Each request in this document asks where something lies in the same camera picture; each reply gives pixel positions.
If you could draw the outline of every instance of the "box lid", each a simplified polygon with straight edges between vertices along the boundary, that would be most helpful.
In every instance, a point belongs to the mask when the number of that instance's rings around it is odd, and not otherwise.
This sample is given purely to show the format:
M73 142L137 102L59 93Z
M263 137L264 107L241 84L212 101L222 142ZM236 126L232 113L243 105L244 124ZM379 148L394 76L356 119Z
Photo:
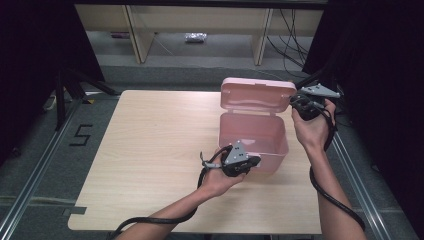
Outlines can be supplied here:
M296 93L292 82L248 78L226 78L221 85L221 107L228 110L284 112L290 96Z

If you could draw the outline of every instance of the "pink box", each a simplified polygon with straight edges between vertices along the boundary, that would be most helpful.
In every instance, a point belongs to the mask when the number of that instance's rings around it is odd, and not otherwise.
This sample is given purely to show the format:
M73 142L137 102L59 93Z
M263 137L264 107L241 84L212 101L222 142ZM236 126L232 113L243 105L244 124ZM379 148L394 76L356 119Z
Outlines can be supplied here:
M241 140L249 155L261 157L251 170L274 173L289 151L284 112L296 93L291 82L247 78L226 78L221 85L219 146Z

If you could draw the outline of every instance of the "light wood tabletop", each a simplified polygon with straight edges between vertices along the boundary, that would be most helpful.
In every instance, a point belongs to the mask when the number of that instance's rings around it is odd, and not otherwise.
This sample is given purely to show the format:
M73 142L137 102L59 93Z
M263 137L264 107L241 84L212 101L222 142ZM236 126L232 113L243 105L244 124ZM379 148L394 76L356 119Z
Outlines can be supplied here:
M218 148L219 92L123 92L78 197L83 215L73 230L115 230L195 190L199 154ZM289 153L274 174L250 172L224 195L202 204L174 232L319 234L317 193L306 153L296 139L291 109L277 114Z

